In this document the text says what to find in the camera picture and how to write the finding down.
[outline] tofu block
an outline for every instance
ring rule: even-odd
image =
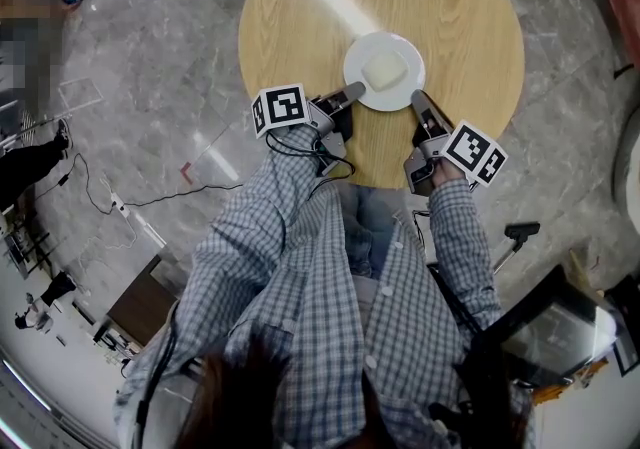
[[[362,67],[362,75],[374,91],[382,92],[404,79],[407,75],[407,63],[396,51],[381,52]]]

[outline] round wooden table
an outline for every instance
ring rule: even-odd
[[[344,86],[349,46],[373,31],[397,33],[420,51],[425,90],[457,124],[497,138],[513,115],[524,77],[522,33],[509,0],[246,0],[238,46],[253,98],[261,88],[302,83],[308,97]],[[407,187],[403,162],[417,120],[353,107],[347,158],[352,182]]]

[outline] black and white marker cube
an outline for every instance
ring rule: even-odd
[[[467,178],[489,186],[509,157],[494,140],[463,120],[441,154],[467,174]]]
[[[311,121],[301,84],[263,88],[253,100],[251,111],[256,138],[269,129]]]

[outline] blue plaid shirt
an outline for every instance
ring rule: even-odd
[[[286,141],[309,148],[314,134],[300,127]],[[400,218],[363,331],[337,188],[325,186],[307,200],[316,170],[314,158],[272,152],[214,221],[193,255],[163,381],[220,341],[228,358],[242,358],[257,335],[271,356],[288,360],[274,423],[289,445],[335,447],[357,436],[365,425],[364,370],[398,447],[457,446],[457,436],[443,434],[428,407],[457,409],[464,397],[453,366],[463,361],[470,334],[457,326],[413,227]],[[430,209],[441,273],[485,328],[501,310],[468,183],[442,185]],[[144,387],[158,344],[156,337],[117,397],[120,431],[130,428],[123,424],[132,415],[123,412],[135,409],[132,397]],[[520,399],[517,408],[528,401]]]

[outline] hair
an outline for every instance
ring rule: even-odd
[[[220,355],[204,359],[204,375],[176,449],[204,447],[271,448],[273,408],[286,363],[270,361],[252,341],[244,364]]]
[[[18,313],[16,312],[16,317],[13,320],[13,322],[16,324],[16,328],[18,328],[19,330],[24,330],[25,328],[29,328],[27,326],[27,321],[24,318],[24,314],[22,316],[19,316]]]

